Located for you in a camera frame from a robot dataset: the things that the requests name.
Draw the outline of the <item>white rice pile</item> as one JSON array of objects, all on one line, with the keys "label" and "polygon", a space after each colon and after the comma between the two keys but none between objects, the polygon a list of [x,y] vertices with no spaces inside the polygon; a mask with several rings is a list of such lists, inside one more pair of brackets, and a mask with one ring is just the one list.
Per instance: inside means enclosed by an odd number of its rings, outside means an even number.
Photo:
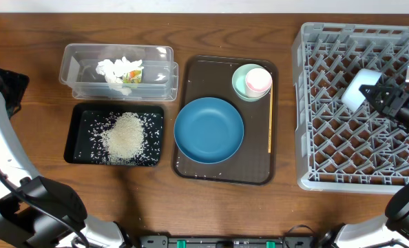
[{"label": "white rice pile", "polygon": [[88,125],[89,161],[153,167],[161,155],[163,116],[158,113],[96,114]]}]

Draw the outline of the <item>green orange snack wrapper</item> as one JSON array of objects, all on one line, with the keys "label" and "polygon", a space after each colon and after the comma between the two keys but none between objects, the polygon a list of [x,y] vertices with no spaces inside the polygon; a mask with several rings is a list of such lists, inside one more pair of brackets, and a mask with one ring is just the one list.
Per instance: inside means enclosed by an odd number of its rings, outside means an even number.
[{"label": "green orange snack wrapper", "polygon": [[123,83],[140,83],[142,81],[142,70],[132,70],[123,75]]}]

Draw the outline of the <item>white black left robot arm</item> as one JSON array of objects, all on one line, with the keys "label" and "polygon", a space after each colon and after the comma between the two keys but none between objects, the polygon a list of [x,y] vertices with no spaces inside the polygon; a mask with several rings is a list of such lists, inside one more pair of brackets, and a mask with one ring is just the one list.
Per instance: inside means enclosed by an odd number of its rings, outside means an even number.
[{"label": "white black left robot arm", "polygon": [[90,216],[68,185],[42,176],[10,118],[21,109],[26,75],[0,68],[0,240],[14,247],[133,247],[116,222]]}]

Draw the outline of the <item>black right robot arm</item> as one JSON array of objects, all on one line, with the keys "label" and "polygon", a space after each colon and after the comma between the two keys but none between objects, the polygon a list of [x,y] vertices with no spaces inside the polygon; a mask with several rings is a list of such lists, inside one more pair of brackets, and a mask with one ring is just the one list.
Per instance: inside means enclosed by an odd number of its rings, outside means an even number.
[{"label": "black right robot arm", "polygon": [[[342,103],[356,111],[364,101],[409,132],[409,92],[398,86],[377,86],[380,72],[362,69],[342,95]],[[405,83],[409,84],[409,66]],[[385,214],[366,222],[325,233],[313,247],[409,247],[409,184],[389,201]]]}]

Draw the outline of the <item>white tissue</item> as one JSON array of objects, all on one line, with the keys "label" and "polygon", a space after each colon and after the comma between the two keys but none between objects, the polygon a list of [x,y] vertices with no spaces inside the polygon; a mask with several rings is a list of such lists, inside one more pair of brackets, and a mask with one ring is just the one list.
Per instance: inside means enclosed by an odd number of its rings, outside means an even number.
[{"label": "white tissue", "polygon": [[116,90],[124,96],[128,96],[132,93],[130,87],[124,86],[123,80],[117,77],[106,77],[105,80],[109,84],[109,89]]},{"label": "white tissue", "polygon": [[127,72],[132,70],[142,70],[143,71],[143,61],[129,61],[126,59],[125,56],[122,59],[116,59],[115,62],[109,59],[105,59],[103,61],[98,62],[96,67],[96,73],[100,74],[101,76],[106,77],[117,77],[121,78]]}]

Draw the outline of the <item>dark blue plate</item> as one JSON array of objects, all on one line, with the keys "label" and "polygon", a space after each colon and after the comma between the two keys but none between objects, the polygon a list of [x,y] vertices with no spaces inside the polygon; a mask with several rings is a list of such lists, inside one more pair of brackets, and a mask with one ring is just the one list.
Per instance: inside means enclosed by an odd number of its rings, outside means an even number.
[{"label": "dark blue plate", "polygon": [[203,97],[186,104],[174,124],[174,140],[189,159],[216,164],[231,158],[244,139],[244,121],[229,102]]}]

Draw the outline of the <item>light blue white bowl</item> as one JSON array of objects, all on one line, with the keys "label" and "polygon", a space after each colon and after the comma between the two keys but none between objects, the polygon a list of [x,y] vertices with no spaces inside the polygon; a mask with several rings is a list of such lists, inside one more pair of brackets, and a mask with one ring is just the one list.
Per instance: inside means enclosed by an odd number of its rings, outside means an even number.
[{"label": "light blue white bowl", "polygon": [[366,99],[365,96],[359,91],[359,88],[363,85],[376,85],[380,77],[381,72],[374,70],[361,69],[358,71],[343,93],[341,98],[342,103],[351,112],[356,112]]}]

